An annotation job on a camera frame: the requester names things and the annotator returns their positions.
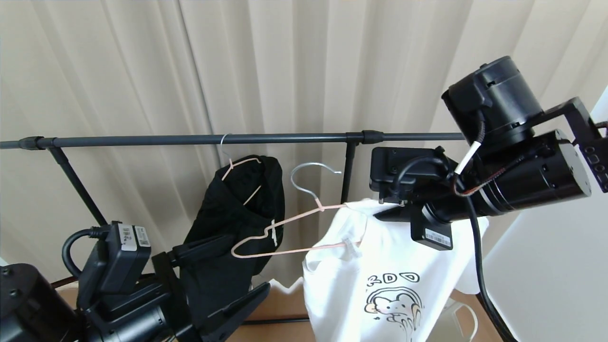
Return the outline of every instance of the barcode label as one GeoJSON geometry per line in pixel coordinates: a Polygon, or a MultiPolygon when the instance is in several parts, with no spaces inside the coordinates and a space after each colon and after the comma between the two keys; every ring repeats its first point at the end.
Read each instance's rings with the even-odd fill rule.
{"type": "Polygon", "coordinates": [[[129,225],[118,225],[118,235],[120,237],[120,249],[123,251],[137,251],[137,244],[135,243],[135,237],[133,236],[133,228],[129,225]]]}
{"type": "Polygon", "coordinates": [[[443,234],[439,234],[438,232],[432,231],[430,229],[424,230],[424,236],[427,239],[439,242],[442,245],[446,245],[448,247],[452,246],[452,239],[450,239],[449,237],[447,237],[443,234]]]}
{"type": "Polygon", "coordinates": [[[141,247],[150,247],[150,240],[148,239],[148,234],[146,233],[146,229],[140,226],[134,226],[135,233],[137,234],[137,242],[141,247]]]}

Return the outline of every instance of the brown surface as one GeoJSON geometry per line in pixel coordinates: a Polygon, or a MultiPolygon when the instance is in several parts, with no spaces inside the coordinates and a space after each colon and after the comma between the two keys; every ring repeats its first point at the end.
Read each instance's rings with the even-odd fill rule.
{"type": "MultiPolygon", "coordinates": [[[[78,288],[69,286],[57,289],[61,296],[70,304],[75,306],[78,288]]],[[[451,298],[468,304],[477,314],[479,328],[473,342],[501,342],[501,339],[492,326],[488,316],[477,298],[473,295],[465,295],[458,291],[452,292],[451,298]]],[[[286,295],[276,288],[271,288],[270,295],[251,314],[248,320],[276,319],[276,318],[298,318],[306,316],[304,295],[301,286],[294,289],[290,295],[286,295]]],[[[467,310],[459,310],[457,313],[464,333],[470,333],[473,329],[473,320],[467,310]]],[[[263,324],[259,326],[242,326],[229,339],[228,342],[314,342],[313,330],[309,322],[263,324]]]]}

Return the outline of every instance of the clothing rack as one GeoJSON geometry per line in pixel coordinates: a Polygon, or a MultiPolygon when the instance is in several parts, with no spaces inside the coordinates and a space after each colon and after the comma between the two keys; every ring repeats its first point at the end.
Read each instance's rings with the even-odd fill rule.
{"type": "MultiPolygon", "coordinates": [[[[0,150],[48,150],[55,161],[66,174],[76,192],[85,203],[100,226],[107,221],[95,201],[89,195],[84,184],[63,152],[65,147],[108,147],[108,146],[162,146],[162,145],[219,145],[224,135],[165,135],[165,136],[100,136],[79,138],[45,138],[30,136],[18,141],[0,142],[0,150]]],[[[347,133],[287,133],[287,134],[230,134],[225,136],[223,144],[305,144],[311,142],[341,142],[346,143],[346,154],[342,178],[342,194],[340,202],[348,200],[350,179],[353,172],[353,161],[356,147],[359,144],[378,144],[384,141],[454,141],[464,140],[461,133],[383,133],[380,131],[363,130],[347,133]]],[[[307,317],[265,319],[261,321],[245,321],[243,325],[293,323],[308,321],[307,317]]]]}

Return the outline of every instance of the curtain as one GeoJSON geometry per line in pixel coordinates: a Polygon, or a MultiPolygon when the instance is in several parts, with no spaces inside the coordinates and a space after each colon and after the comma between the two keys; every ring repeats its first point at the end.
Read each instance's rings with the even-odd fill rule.
{"type": "MultiPolygon", "coordinates": [[[[605,0],[0,1],[0,39],[2,140],[458,131],[441,93],[503,55],[544,108],[580,96],[591,109],[608,80],[605,0]]],[[[467,148],[390,145],[438,144],[453,159],[467,148]]],[[[373,196],[374,146],[357,148],[350,200],[373,196]]],[[[315,205],[289,184],[291,169],[307,161],[341,169],[345,144],[224,151],[278,158],[291,216],[315,205]]],[[[65,153],[106,219],[146,227],[153,253],[183,242],[214,171],[227,164],[213,146],[65,153]]],[[[50,153],[0,158],[1,256],[51,281],[67,276],[64,240],[95,221],[50,153]]],[[[340,176],[307,167],[296,181],[325,204],[339,202],[340,176]]],[[[314,244],[333,214],[286,225],[281,249],[314,244]]],[[[496,222],[494,239],[510,223],[496,222]]],[[[82,240],[73,247],[79,266],[92,246],[82,240]]],[[[263,277],[291,284],[303,257],[275,257],[263,277]]]]}

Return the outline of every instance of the cartoon mouse print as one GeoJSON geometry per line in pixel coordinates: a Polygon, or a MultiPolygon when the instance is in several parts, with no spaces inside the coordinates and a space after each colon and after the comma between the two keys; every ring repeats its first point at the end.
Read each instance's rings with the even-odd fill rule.
{"type": "Polygon", "coordinates": [[[414,331],[420,326],[422,300],[408,287],[385,287],[370,293],[365,311],[385,315],[386,321],[397,323],[406,333],[405,341],[410,342],[414,331]]]}

